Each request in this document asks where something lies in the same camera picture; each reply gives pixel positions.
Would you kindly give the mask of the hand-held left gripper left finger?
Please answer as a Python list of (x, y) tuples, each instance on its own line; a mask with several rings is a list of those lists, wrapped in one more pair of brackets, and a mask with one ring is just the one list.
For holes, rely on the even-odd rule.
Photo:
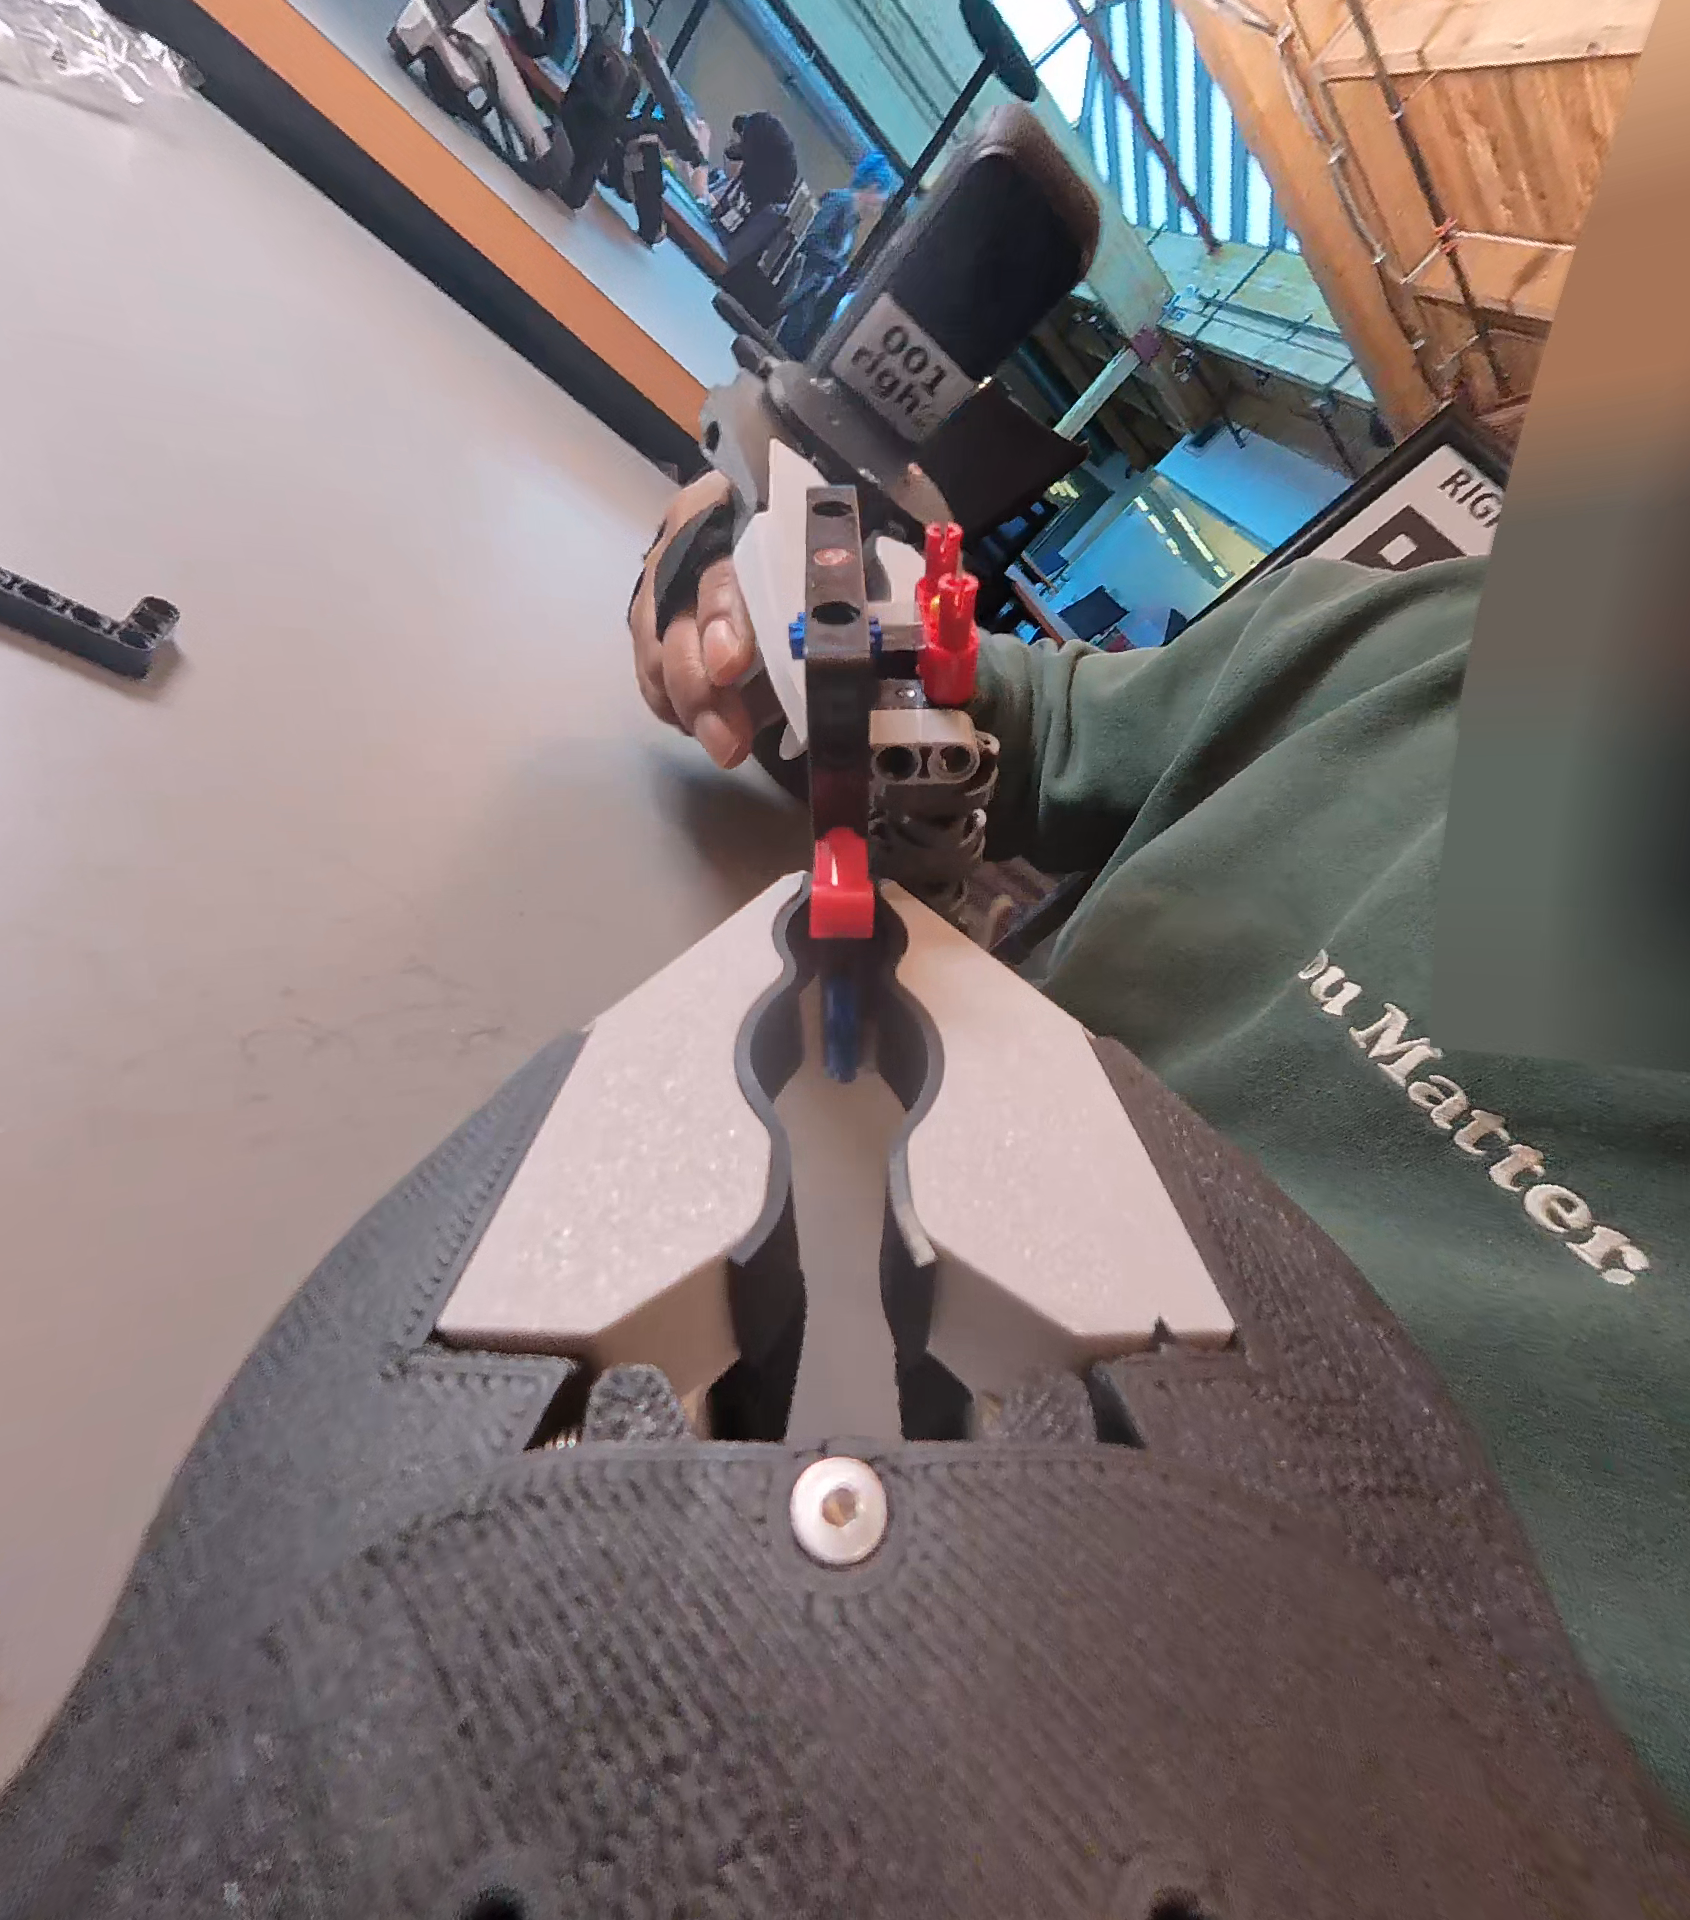
[(778, 1110), (811, 882), (783, 876), (598, 1014), (448, 1290), (451, 1347), (659, 1368), (785, 1413), (808, 1321)]

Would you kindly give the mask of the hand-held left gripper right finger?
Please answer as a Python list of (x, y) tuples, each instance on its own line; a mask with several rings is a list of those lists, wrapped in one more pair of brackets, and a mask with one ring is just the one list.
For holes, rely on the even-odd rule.
[(1238, 1332), (1095, 1035), (880, 883), (880, 1303), (902, 1428), (977, 1428), (1021, 1383)]

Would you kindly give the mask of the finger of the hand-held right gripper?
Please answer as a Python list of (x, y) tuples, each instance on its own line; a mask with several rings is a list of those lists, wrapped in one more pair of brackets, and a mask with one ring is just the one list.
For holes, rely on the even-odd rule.
[(920, 463), (869, 489), (869, 609), (880, 622), (917, 622), (927, 534), (944, 519), (944, 493)]
[(783, 721), (780, 759), (804, 759), (808, 749), (806, 663), (794, 650), (792, 627), (808, 611), (808, 503), (820, 484), (816, 465), (773, 440), (763, 503), (735, 542), (737, 586), (758, 654), (747, 689), (770, 695), (769, 711)]

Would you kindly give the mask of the black frame lego assembly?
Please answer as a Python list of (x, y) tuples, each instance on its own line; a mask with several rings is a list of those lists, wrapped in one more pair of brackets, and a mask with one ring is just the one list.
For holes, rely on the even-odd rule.
[(880, 883), (960, 922), (986, 854), (1000, 745), (971, 714), (982, 633), (965, 544), (956, 519), (929, 522), (918, 582), (876, 611), (858, 492), (808, 493), (806, 603), (792, 623), (812, 827), (804, 929), (838, 1084), (862, 1058)]

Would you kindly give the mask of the person's right hand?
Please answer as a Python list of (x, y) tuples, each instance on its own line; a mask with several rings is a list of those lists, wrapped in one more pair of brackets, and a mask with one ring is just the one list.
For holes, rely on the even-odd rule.
[(695, 597), (659, 617), (656, 575), (671, 544), (697, 516), (731, 501), (731, 482), (704, 472), (675, 493), (643, 558), (628, 603), (628, 635), (641, 695), (651, 714), (697, 739), (720, 770), (743, 765), (757, 736), (744, 683), (758, 663), (758, 640), (740, 575), (718, 556), (697, 577)]

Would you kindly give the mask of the black round-base pole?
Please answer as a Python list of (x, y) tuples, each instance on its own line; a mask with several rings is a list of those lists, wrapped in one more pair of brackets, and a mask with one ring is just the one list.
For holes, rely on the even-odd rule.
[(1021, 43), (1014, 27), (995, 1), (960, 1), (960, 22), (977, 47), (977, 65), (952, 103), (943, 112), (920, 155), (909, 166), (898, 198), (904, 200), (922, 186), (933, 166), (954, 140), (966, 114), (977, 105), (985, 85), (998, 82), (1025, 103), (1038, 102), (1041, 75)]

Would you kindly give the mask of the black white lab equipment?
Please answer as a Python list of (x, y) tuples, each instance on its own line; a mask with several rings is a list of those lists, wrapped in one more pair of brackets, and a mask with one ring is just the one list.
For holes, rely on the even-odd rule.
[(671, 164), (708, 158), (635, 3), (409, 1), (386, 46), (521, 180), (571, 212), (607, 190), (647, 247), (666, 238)]

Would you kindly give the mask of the person's green shirt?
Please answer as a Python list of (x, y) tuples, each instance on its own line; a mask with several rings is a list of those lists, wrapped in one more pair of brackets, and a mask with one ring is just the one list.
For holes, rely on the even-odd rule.
[(1423, 666), (1144, 808), (1042, 963), (1350, 1255), (1490, 1452), (1690, 1820), (1690, 1078), (1435, 1018), (1458, 683)]

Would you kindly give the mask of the black framed white sign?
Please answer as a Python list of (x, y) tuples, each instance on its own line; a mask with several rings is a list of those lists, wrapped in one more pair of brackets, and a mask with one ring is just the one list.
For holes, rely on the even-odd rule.
[(1471, 413), (1449, 404), (1315, 516), (1284, 560), (1407, 572), (1488, 558), (1508, 472)]

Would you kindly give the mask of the crumpled clear plastic wrapper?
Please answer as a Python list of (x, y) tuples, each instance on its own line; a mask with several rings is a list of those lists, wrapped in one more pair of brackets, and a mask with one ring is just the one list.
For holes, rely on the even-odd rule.
[(184, 99), (193, 67), (99, 1), (0, 1), (0, 82), (107, 117)]

